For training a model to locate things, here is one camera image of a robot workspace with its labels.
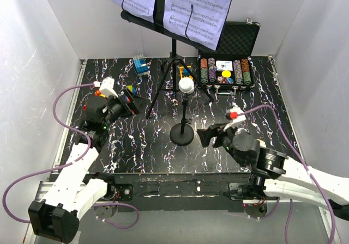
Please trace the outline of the black desktop microphone stand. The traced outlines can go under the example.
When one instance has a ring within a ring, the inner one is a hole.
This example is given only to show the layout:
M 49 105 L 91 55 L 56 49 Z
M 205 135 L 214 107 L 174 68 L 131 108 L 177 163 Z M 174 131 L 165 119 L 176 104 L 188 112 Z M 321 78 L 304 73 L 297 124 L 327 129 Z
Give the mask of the black desktop microphone stand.
M 182 100 L 183 112 L 181 121 L 170 129 L 170 140 L 178 146 L 189 145 L 194 139 L 194 130 L 189 124 L 189 119 L 186 117 L 188 101 L 189 98 L 185 95 Z

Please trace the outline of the white microphone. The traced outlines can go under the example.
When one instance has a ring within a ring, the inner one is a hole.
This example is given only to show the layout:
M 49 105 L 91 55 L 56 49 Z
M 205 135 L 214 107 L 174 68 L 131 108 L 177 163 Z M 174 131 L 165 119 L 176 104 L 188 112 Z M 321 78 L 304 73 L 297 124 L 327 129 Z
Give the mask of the white microphone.
M 189 77 L 183 77 L 178 83 L 179 90 L 187 97 L 197 97 L 194 81 Z

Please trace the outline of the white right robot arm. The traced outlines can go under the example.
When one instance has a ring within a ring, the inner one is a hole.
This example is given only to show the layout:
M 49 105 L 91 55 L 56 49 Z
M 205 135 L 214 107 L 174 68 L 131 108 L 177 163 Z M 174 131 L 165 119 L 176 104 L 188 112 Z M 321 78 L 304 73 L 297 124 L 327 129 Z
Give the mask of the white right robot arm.
M 234 199 L 279 197 L 299 200 L 322 208 L 332 208 L 335 217 L 348 220 L 348 179 L 304 167 L 286 154 L 265 148 L 247 132 L 223 124 L 198 129 L 201 145 L 224 148 L 241 166 L 251 171 L 251 180 L 229 190 Z

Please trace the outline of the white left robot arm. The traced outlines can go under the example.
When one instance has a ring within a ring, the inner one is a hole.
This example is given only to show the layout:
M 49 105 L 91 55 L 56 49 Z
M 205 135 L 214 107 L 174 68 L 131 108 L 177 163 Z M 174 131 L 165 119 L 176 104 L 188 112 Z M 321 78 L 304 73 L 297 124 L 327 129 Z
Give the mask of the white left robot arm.
M 129 200 L 133 187 L 118 184 L 111 175 L 90 174 L 89 168 L 109 140 L 108 128 L 120 118 L 143 112 L 148 100 L 123 89 L 97 90 L 88 99 L 78 129 L 83 132 L 75 139 L 65 167 L 39 201 L 33 201 L 28 214 L 36 235 L 61 243 L 71 243 L 79 229 L 81 218 L 99 200 Z

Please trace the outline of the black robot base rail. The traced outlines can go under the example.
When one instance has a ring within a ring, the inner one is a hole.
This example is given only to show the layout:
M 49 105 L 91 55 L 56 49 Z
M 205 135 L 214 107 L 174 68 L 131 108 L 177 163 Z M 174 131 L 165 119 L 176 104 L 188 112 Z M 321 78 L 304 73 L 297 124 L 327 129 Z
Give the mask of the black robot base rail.
M 249 173 L 95 173 L 107 182 L 106 199 L 135 206 L 140 211 L 243 212 L 243 200 L 232 191 L 252 183 Z

